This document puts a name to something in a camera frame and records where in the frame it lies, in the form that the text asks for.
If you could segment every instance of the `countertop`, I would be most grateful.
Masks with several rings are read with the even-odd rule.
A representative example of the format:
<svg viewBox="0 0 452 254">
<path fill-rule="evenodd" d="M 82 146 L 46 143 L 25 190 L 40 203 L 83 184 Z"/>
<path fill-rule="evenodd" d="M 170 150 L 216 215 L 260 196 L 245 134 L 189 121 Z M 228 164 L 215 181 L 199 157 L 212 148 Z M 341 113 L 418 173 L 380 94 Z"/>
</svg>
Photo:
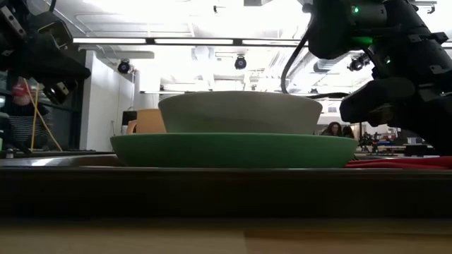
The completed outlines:
<svg viewBox="0 0 452 254">
<path fill-rule="evenodd" d="M 452 222 L 362 219 L 0 220 L 0 253 L 444 254 Z"/>
<path fill-rule="evenodd" d="M 452 171 L 2 167 L 0 216 L 452 218 Z"/>
</svg>

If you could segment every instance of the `wall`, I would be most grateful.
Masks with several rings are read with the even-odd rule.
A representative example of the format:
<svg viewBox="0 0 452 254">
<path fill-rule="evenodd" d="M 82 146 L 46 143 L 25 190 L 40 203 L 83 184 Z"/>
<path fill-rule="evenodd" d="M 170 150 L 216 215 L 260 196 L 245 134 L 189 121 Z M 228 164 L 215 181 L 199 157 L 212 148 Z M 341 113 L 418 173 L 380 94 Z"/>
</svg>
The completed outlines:
<svg viewBox="0 0 452 254">
<path fill-rule="evenodd" d="M 160 90 L 160 71 L 157 62 L 151 59 L 134 59 L 132 64 L 138 69 L 135 73 L 134 109 L 157 109 L 159 95 L 140 93 Z"/>
<path fill-rule="evenodd" d="M 109 138 L 121 133 L 122 112 L 133 106 L 134 84 L 96 57 L 86 53 L 91 77 L 83 88 L 80 149 L 112 151 Z"/>
<path fill-rule="evenodd" d="M 340 118 L 339 113 L 325 113 L 320 115 L 319 121 L 317 122 L 317 125 L 328 125 L 330 122 L 338 122 L 341 125 L 348 125 L 349 123 L 345 123 Z"/>
</svg>

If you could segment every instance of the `desk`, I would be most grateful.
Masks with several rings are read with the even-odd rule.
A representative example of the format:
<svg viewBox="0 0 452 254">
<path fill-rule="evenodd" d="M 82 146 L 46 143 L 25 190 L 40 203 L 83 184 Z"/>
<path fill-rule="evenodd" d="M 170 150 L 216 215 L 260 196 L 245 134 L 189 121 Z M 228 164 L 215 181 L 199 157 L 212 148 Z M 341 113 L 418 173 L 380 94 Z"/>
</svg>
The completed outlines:
<svg viewBox="0 0 452 254">
<path fill-rule="evenodd" d="M 452 222 L 422 220 L 0 220 L 0 253 L 444 254 Z"/>
</svg>

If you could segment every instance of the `green plate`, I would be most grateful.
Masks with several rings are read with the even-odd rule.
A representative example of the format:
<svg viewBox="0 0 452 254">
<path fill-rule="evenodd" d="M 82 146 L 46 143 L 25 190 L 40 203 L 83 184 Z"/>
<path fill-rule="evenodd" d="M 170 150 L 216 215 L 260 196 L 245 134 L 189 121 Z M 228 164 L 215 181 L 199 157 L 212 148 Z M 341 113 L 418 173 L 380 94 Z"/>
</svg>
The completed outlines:
<svg viewBox="0 0 452 254">
<path fill-rule="evenodd" d="M 357 147 L 351 138 L 257 133 L 135 134 L 111 141 L 130 167 L 341 168 Z"/>
</svg>

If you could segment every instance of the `ceiling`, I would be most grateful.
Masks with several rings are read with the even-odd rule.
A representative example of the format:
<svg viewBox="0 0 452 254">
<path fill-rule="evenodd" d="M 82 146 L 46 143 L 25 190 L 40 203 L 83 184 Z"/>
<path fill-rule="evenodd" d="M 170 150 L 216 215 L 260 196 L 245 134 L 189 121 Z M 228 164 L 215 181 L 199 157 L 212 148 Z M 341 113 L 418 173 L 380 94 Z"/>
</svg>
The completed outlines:
<svg viewBox="0 0 452 254">
<path fill-rule="evenodd" d="M 307 0 L 265 0 L 262 6 L 244 6 L 249 0 L 58 0 L 56 12 L 68 24 L 74 37 L 240 37 L 299 39 L 310 15 L 302 13 Z M 28 0 L 35 13 L 46 10 L 50 0 Z M 446 31 L 452 37 L 452 1 L 437 0 L 436 11 L 420 15 L 433 32 Z M 173 90 L 198 90 L 209 82 L 214 90 L 277 90 L 279 78 L 293 48 L 180 46 L 103 46 L 105 52 L 153 52 L 155 58 L 136 60 L 140 71 L 156 71 L 161 83 Z M 352 52 L 331 65 L 327 73 L 314 71 L 318 59 L 306 49 L 290 71 L 290 89 L 299 93 L 352 92 L 370 79 L 372 66 L 351 72 L 347 65 Z M 245 55 L 247 67 L 236 70 L 237 55 Z M 118 59 L 109 57 L 109 61 Z"/>
</svg>

